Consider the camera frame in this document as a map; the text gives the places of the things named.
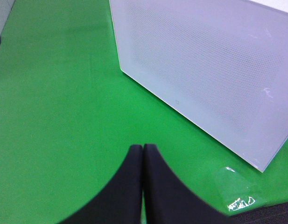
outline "green mat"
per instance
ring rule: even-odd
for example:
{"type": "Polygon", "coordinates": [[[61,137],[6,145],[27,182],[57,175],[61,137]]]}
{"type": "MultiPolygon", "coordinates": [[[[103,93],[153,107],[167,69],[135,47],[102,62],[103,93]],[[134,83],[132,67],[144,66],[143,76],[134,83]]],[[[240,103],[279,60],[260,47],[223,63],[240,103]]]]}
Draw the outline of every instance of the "green mat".
{"type": "Polygon", "coordinates": [[[1,40],[0,224],[67,217],[134,143],[227,215],[288,201],[288,140],[262,174],[123,74],[108,0],[17,0],[1,40]]]}

